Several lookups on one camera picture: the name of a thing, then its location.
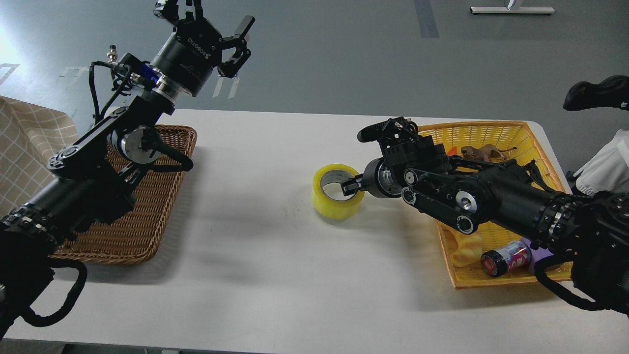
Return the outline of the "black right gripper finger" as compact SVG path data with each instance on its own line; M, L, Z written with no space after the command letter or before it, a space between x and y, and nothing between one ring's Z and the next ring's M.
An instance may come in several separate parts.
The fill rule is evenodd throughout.
M366 191L363 184L363 176L351 177L340 183L340 188L345 197L357 195L359 192Z

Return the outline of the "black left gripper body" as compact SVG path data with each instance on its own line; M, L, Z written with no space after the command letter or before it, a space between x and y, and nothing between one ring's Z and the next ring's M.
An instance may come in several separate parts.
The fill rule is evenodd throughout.
M180 20L150 65L195 97L220 62L216 49L220 38L205 18Z

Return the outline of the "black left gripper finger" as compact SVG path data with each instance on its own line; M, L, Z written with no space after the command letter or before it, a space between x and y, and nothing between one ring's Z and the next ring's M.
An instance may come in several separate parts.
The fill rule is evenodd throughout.
M153 15L165 20L171 27L183 25L202 26L204 24L201 0L186 0L186 11L182 13L178 0L156 0Z
M222 78L235 78L242 66L249 60L251 52L247 47L246 36L255 21L253 16L244 16L233 36L221 38L218 45L220 50L234 49L231 57L225 62L221 62L217 67Z

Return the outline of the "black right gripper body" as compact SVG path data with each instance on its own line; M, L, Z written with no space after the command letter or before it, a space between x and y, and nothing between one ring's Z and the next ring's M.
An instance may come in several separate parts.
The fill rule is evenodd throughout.
M383 158L374 159L366 166L361 188L378 199L398 199L402 191Z

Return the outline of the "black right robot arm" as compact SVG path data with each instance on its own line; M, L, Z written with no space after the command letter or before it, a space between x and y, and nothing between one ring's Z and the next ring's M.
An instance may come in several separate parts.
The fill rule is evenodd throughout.
M402 198L422 213L469 235L493 222L548 249L537 280L568 304L586 311L628 313L628 195L593 196L553 190L534 159L533 138L514 121L477 121L418 127L398 117L359 131L358 141L379 144L382 157L362 174L340 180L343 194L367 191Z

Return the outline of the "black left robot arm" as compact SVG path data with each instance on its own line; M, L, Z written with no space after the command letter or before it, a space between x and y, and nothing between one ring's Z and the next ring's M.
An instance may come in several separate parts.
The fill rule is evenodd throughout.
M34 327L63 320L87 280L87 267L57 260L54 252L95 222L112 224L132 211L134 191L149 171L190 171L193 161L162 141L156 123L173 114L180 94L195 97L214 69L235 78L249 59L245 16L234 35L224 37L203 16L200 0L186 2L179 16L175 0L158 0L154 15L172 33L156 57L141 61L117 56L92 62L88 85L94 105L91 130L52 155L46 168L53 181L1 220L1 334L18 318Z

